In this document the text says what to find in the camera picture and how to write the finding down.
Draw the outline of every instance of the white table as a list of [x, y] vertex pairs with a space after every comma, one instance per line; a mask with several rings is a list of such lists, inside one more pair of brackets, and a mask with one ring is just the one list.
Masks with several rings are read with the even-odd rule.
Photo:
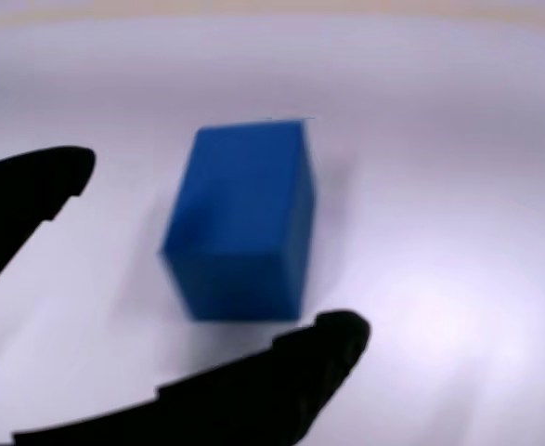
[[303, 323], [370, 347], [304, 445], [545, 446], [545, 30], [391, 18], [0, 31], [0, 158], [93, 148], [0, 276], [0, 442], [268, 346], [196, 325], [156, 256], [201, 125], [312, 117]]

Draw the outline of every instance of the blue block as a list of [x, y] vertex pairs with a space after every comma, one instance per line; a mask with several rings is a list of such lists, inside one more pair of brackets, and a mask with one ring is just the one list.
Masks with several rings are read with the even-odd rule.
[[199, 130], [162, 249], [193, 317], [299, 319], [314, 207], [303, 121]]

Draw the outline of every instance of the blue cube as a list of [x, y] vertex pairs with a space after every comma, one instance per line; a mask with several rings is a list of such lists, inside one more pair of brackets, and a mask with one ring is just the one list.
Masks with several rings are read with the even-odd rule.
[[199, 321], [294, 321], [315, 207], [303, 121], [205, 127], [162, 252]]

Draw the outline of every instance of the white surface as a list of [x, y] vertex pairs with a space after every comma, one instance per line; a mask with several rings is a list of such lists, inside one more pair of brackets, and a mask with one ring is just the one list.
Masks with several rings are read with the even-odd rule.
[[353, 308], [374, 327], [303, 444], [545, 446], [545, 32], [382, 16], [0, 32], [0, 158], [97, 152], [0, 277], [0, 441], [287, 328], [189, 324], [156, 251], [198, 127], [303, 116], [304, 323]]

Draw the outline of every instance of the block face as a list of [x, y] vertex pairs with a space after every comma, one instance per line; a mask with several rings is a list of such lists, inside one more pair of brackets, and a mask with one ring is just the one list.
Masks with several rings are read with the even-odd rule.
[[176, 246], [219, 253], [278, 249], [302, 145], [300, 122], [200, 130], [174, 225], [201, 230], [191, 230], [191, 243], [181, 240]]
[[289, 301], [280, 255], [178, 256], [172, 259], [186, 305], [198, 321], [286, 321]]
[[290, 301], [300, 309], [316, 207], [313, 173], [307, 150], [300, 152], [295, 181], [283, 262], [288, 275]]
[[195, 319], [300, 317], [310, 168], [301, 121], [198, 132], [163, 246]]

